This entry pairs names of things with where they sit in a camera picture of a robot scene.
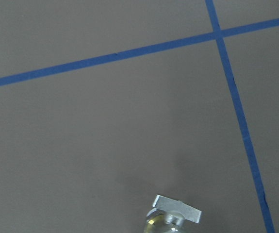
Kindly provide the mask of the white brass PPR valve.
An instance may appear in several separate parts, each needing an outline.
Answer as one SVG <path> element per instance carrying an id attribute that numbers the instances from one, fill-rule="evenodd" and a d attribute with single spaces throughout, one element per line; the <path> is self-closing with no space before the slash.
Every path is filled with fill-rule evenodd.
<path id="1" fill-rule="evenodd" d="M 186 221 L 198 224 L 202 211 L 180 200 L 156 195 L 146 215 L 145 233 L 184 233 Z"/>

